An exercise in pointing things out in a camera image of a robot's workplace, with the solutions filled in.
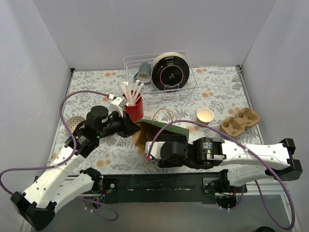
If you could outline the green paper bag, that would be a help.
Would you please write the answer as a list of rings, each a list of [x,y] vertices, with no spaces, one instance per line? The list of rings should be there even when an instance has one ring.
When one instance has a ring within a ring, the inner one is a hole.
[[[161,128],[165,125],[163,122],[154,121],[153,119],[140,119],[135,122],[138,126],[140,126],[140,131],[132,135],[133,143],[135,147],[137,147],[143,156],[146,156],[145,153],[145,144],[146,142],[151,142],[156,134],[161,130]],[[189,130],[186,128],[182,128],[176,125],[172,125],[167,127],[162,134],[182,134],[186,135],[189,139]]]

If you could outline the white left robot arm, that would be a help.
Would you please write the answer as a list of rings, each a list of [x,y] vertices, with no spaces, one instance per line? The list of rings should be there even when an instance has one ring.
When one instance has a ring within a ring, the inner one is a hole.
[[[139,130],[140,126],[131,121],[127,112],[109,113],[104,106],[92,107],[48,169],[26,190],[11,196],[18,213],[41,231],[51,223],[60,208],[80,194],[100,193],[103,178],[94,168],[82,170],[67,184],[63,182],[99,146],[101,138],[114,134],[127,138]]]

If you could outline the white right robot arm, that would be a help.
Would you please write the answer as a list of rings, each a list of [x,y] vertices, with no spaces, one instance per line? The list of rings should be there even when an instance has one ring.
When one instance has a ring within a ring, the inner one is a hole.
[[[238,164],[235,169],[220,171],[219,179],[210,182],[212,189],[229,192],[235,187],[270,178],[277,174],[281,181],[298,180],[302,174],[299,160],[293,159],[293,139],[284,139],[273,145],[237,145],[225,139],[203,137],[192,144],[179,140],[156,142],[151,154],[159,160],[159,167],[211,169]]]

